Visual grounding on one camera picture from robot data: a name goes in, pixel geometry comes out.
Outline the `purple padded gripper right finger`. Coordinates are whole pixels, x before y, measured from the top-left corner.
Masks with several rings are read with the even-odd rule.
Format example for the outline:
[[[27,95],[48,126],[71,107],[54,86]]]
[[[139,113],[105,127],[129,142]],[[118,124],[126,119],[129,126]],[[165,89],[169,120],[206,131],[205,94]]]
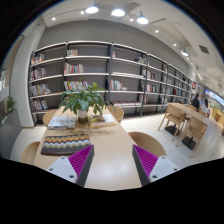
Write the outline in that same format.
[[[132,155],[142,186],[175,173],[179,168],[167,157],[157,157],[145,149],[134,145]]]

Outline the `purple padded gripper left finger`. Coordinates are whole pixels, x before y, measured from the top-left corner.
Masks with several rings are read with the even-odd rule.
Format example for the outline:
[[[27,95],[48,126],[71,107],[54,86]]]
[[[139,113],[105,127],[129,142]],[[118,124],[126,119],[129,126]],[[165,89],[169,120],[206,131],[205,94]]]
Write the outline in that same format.
[[[94,146],[90,145],[69,157],[61,156],[47,171],[83,187],[86,183],[94,157]]]

